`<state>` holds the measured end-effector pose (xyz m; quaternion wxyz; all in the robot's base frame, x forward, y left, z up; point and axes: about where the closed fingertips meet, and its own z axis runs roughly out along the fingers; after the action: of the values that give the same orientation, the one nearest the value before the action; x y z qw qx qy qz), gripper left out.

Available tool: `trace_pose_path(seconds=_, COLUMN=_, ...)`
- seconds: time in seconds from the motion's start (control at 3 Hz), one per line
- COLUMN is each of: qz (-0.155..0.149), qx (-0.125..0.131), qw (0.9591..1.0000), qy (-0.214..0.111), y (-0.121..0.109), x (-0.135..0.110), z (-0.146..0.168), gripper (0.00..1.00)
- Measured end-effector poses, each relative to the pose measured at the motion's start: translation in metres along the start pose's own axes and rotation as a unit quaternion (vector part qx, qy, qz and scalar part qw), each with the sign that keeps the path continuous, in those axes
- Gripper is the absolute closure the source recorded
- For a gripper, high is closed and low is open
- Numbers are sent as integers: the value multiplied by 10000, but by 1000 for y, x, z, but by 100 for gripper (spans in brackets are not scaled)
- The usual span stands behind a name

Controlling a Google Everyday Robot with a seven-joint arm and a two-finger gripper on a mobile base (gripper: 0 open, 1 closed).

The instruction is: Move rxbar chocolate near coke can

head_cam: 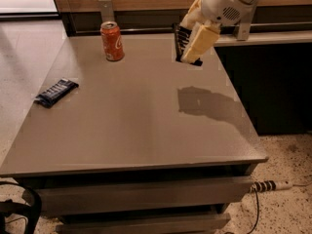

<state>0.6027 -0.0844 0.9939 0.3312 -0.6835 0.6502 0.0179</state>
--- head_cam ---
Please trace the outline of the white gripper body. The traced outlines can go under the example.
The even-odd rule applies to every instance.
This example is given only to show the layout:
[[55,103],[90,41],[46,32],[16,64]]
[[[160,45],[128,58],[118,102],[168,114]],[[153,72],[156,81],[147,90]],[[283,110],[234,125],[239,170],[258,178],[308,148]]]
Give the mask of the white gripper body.
[[201,12],[210,21],[224,26],[234,25],[251,12],[255,4],[243,0],[202,0]]

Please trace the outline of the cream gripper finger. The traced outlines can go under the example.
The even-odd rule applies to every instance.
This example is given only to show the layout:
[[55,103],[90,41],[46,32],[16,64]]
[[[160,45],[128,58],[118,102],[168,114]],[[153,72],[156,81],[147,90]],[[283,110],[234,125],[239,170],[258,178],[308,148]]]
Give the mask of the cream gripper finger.
[[198,60],[214,43],[220,35],[220,27],[218,24],[202,24],[196,23],[192,29],[181,61],[185,63],[194,63]]
[[180,25],[192,29],[196,24],[208,26],[208,20],[202,14],[202,0],[194,0]]

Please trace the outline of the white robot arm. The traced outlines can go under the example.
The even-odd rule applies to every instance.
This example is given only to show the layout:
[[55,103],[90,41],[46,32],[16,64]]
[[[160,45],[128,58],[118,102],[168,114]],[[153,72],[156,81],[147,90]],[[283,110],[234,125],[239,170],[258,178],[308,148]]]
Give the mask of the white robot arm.
[[200,57],[220,36],[223,26],[236,26],[237,40],[249,37],[258,0],[194,0],[175,26],[176,60],[201,65]]

